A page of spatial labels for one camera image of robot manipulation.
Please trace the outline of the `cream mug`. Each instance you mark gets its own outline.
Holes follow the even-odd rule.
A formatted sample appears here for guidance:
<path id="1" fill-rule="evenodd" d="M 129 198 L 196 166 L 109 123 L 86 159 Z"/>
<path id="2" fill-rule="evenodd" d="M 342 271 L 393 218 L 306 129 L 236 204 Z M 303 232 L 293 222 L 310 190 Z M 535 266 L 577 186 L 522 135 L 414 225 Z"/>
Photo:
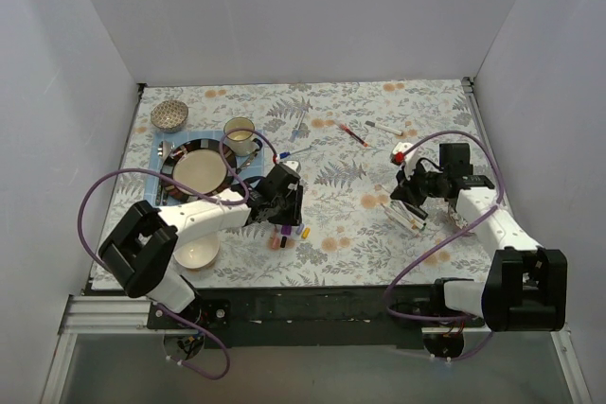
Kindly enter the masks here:
<path id="1" fill-rule="evenodd" d="M 255 125 L 251 119 L 234 117 L 228 120 L 223 127 L 223 132 L 226 134 L 224 143 L 237 156 L 248 156 L 262 148 L 262 144 L 258 141 L 254 131 Z"/>

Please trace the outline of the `light blue pen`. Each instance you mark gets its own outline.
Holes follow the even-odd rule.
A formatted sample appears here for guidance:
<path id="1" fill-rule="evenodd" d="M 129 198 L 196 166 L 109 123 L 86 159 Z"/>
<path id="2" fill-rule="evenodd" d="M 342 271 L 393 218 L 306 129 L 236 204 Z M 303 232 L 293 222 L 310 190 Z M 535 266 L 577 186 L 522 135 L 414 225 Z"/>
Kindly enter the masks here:
<path id="1" fill-rule="evenodd" d="M 299 118 L 297 119 L 296 124 L 292 130 L 291 136 L 289 138 L 290 142 L 294 142 L 296 140 L 296 138 L 298 137 L 300 129 L 301 129 L 301 125 L 305 119 L 306 114 L 307 114 L 307 112 L 305 110 L 303 110 L 301 112 L 301 114 L 300 114 Z"/>

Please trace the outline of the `grey cap marker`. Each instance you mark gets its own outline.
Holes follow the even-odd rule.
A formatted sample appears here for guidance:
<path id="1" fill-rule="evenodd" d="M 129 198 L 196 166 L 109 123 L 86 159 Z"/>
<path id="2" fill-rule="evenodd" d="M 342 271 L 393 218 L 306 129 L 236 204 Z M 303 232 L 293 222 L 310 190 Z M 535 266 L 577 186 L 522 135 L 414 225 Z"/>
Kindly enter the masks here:
<path id="1" fill-rule="evenodd" d="M 368 127 L 375 128 L 377 130 L 383 131 L 383 132 L 387 132 L 387 133 L 396 135 L 396 136 L 400 136 L 400 135 L 403 134 L 402 130 L 397 130 L 397 129 L 385 126 L 383 124 L 380 124 L 380 123 L 377 123 L 377 122 L 374 122 L 374 121 L 370 121 L 370 120 L 367 120 L 365 122 L 365 125 L 368 126 Z"/>

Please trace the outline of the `orange cap marker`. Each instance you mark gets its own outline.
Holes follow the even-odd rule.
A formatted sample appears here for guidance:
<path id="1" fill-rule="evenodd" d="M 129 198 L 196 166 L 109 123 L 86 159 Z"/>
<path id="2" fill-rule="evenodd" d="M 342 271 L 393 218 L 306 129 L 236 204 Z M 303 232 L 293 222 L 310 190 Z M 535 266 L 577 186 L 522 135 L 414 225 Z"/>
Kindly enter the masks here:
<path id="1" fill-rule="evenodd" d="M 422 223 L 418 223 L 414 217 L 404 215 L 399 210 L 390 208 L 388 217 L 411 233 L 420 232 L 424 228 L 424 225 Z"/>

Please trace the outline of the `patterned grey bowl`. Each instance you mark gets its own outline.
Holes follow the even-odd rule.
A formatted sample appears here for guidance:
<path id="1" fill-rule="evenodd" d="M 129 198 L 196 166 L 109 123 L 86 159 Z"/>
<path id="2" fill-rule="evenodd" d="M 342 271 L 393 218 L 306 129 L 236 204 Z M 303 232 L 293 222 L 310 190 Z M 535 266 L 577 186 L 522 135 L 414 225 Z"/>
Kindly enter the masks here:
<path id="1" fill-rule="evenodd" d="M 169 99 L 159 103 L 151 111 L 151 123 L 161 132 L 178 132 L 185 127 L 188 118 L 185 102 Z"/>

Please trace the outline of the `aluminium frame rail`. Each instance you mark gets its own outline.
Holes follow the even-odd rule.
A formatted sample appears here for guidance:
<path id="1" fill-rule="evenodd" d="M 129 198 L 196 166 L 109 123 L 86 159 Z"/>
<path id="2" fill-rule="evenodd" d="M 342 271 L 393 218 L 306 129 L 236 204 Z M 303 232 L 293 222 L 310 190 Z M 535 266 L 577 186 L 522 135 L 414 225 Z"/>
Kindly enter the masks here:
<path id="1" fill-rule="evenodd" d="M 494 298 L 490 300 L 487 316 L 443 307 L 426 288 L 398 289 L 388 303 L 380 300 L 381 294 L 381 290 L 374 288 L 210 290 L 193 310 L 178 318 L 145 299 L 78 296 L 68 301 L 60 328 L 72 332 L 112 328 L 176 333 L 194 329 L 187 325 L 188 320 L 212 332 L 234 330 L 239 325 L 392 321 L 446 327 L 490 322 L 496 331 L 556 331 L 562 328 L 565 319 L 566 298 L 562 293 L 548 297 L 533 290 L 522 298 Z"/>

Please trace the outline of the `purple cap marker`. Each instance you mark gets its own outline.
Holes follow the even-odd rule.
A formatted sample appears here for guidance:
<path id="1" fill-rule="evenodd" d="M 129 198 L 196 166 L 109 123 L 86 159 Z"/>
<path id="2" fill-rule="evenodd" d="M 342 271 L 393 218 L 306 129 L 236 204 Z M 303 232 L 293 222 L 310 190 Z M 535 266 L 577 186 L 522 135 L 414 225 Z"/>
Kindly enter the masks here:
<path id="1" fill-rule="evenodd" d="M 404 202 L 403 206 L 410 214 L 419 220 L 426 220 L 428 217 L 428 214 L 420 207 L 412 205 L 408 202 Z"/>

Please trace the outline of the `floral dark bowl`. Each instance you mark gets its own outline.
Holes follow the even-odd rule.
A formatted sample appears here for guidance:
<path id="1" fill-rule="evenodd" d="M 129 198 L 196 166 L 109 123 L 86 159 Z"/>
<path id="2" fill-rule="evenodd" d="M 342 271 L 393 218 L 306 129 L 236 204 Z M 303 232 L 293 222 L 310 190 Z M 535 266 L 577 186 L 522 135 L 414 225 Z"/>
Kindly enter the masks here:
<path id="1" fill-rule="evenodd" d="M 468 228 L 469 223 L 465 220 L 464 217 L 462 217 L 458 212 L 455 211 L 455 209 L 451 206 L 448 205 L 448 217 L 450 220 L 450 223 L 455 226 L 459 231 L 465 230 Z"/>

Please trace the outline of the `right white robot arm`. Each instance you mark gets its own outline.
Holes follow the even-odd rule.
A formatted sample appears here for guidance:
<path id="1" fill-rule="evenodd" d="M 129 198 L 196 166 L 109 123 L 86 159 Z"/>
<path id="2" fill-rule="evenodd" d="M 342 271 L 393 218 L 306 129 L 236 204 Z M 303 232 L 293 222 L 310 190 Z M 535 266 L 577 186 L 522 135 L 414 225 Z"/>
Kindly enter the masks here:
<path id="1" fill-rule="evenodd" d="M 434 170 L 424 167 L 411 144 L 390 153 L 398 166 L 390 197 L 417 220 L 422 205 L 442 199 L 463 219 L 490 258 L 483 282 L 439 278 L 431 288 L 428 316 L 450 325 L 466 315 L 481 318 L 493 331 L 558 331 L 565 322 L 567 259 L 531 237 L 508 210 L 499 206 L 495 184 L 474 172 L 465 143 L 442 144 Z"/>

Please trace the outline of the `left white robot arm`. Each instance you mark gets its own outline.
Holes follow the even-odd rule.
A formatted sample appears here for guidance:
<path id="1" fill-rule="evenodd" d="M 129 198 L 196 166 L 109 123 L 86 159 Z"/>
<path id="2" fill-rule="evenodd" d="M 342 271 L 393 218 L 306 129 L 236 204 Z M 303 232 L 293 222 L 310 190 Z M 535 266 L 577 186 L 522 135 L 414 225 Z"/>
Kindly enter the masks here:
<path id="1" fill-rule="evenodd" d="M 169 265 L 174 254 L 216 233 L 254 223 L 297 226 L 303 186 L 296 161 L 280 162 L 249 190 L 226 189 L 214 201 L 201 199 L 156 208 L 137 202 L 103 241 L 98 256 L 131 298 L 145 296 L 169 310 L 182 328 L 202 315 L 192 285 Z"/>

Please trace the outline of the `blue cap pen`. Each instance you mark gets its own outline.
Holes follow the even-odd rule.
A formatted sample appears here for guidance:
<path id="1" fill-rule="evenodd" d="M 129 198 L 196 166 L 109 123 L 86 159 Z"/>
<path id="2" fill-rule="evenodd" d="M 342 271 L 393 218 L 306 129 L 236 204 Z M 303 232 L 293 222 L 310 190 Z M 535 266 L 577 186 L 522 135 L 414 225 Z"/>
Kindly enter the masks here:
<path id="1" fill-rule="evenodd" d="M 288 157 L 290 157 L 290 156 L 296 155 L 296 154 L 301 153 L 301 152 L 304 152 L 304 151 L 308 151 L 308 150 L 312 149 L 312 147 L 313 147 L 313 146 L 307 146 L 307 147 L 305 147 L 305 148 L 301 148 L 301 149 L 295 149 L 295 150 L 290 150 L 290 151 L 284 151 L 284 152 L 281 152 L 281 153 L 278 155 L 278 158 L 279 158 L 280 160 L 285 160 L 286 158 L 288 158 Z"/>

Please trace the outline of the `yellow cap marker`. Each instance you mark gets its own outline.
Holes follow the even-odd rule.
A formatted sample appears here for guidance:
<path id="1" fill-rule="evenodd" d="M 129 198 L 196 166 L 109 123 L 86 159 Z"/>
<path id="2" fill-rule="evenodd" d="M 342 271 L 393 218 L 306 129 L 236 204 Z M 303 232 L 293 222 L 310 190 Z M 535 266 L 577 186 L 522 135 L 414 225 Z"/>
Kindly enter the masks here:
<path id="1" fill-rule="evenodd" d="M 396 211 L 396 214 L 399 218 L 399 223 L 406 229 L 411 231 L 423 231 L 425 229 L 425 221 L 417 219 L 407 210 Z"/>

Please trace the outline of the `floral tablecloth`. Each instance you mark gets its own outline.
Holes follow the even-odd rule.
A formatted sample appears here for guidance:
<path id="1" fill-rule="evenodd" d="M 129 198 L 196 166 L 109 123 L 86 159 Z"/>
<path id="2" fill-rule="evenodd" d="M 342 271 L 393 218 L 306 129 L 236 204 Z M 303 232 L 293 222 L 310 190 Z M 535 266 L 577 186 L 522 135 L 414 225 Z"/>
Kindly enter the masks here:
<path id="1" fill-rule="evenodd" d="M 116 184 L 105 226 L 149 194 L 152 179 L 138 168 L 156 169 L 158 131 L 151 112 L 176 99 L 188 106 L 187 137 L 216 136 L 234 117 L 247 117 L 278 151 L 313 146 L 293 155 L 305 188 L 304 229 L 284 249 L 270 248 L 276 227 L 263 223 L 221 234 L 221 249 L 208 267 L 187 272 L 199 288 L 383 286 L 400 276 L 406 284 L 441 277 L 482 280 L 490 260 L 473 235 L 454 239 L 446 202 L 430 199 L 428 220 L 413 234 L 383 209 L 396 183 L 389 154 L 400 141 L 417 145 L 426 163 L 443 142 L 477 134 L 476 113 L 456 79 L 387 82 L 295 83 L 207 87 L 147 87 L 143 90 L 125 151 L 127 173 Z M 290 142 L 301 112 L 298 137 Z M 367 120 L 402 130 L 396 136 L 365 125 Z M 364 139 L 365 148 L 338 124 Z M 279 230 L 277 237 L 283 237 Z"/>

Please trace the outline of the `dark rimmed plate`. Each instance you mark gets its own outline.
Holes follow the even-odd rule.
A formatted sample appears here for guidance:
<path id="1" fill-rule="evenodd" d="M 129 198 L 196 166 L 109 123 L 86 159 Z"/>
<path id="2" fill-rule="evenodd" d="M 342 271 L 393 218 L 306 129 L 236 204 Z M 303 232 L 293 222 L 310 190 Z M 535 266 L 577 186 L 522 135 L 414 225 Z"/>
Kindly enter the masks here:
<path id="1" fill-rule="evenodd" d="M 220 145 L 209 138 L 187 141 L 169 153 L 160 173 L 201 194 L 216 196 L 234 181 L 221 158 Z"/>

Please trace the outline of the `pink cap marker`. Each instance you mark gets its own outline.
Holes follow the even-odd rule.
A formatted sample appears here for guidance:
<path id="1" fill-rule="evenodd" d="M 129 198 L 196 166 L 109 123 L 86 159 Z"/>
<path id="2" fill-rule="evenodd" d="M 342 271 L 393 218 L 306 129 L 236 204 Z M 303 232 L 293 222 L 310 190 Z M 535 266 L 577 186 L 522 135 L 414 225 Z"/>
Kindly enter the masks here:
<path id="1" fill-rule="evenodd" d="M 384 213 L 394 222 L 396 222 L 400 227 L 408 230 L 413 234 L 417 234 L 419 232 L 419 227 L 417 226 L 414 220 L 410 220 L 398 210 L 394 210 L 391 207 L 385 207 L 383 209 Z"/>

